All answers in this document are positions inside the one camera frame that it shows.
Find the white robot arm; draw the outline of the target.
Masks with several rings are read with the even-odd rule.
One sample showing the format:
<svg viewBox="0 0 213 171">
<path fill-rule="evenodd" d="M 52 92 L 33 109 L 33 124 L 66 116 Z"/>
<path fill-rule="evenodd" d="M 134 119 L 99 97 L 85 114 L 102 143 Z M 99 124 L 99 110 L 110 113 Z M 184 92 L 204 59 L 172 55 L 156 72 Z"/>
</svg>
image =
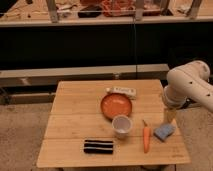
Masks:
<svg viewBox="0 0 213 171">
<path fill-rule="evenodd" d="M 162 101 L 165 104 L 164 122 L 171 123 L 180 109 L 191 99 L 213 113 L 213 85 L 208 80 L 209 66 L 195 60 L 169 70 L 168 84 L 163 88 Z"/>
</svg>

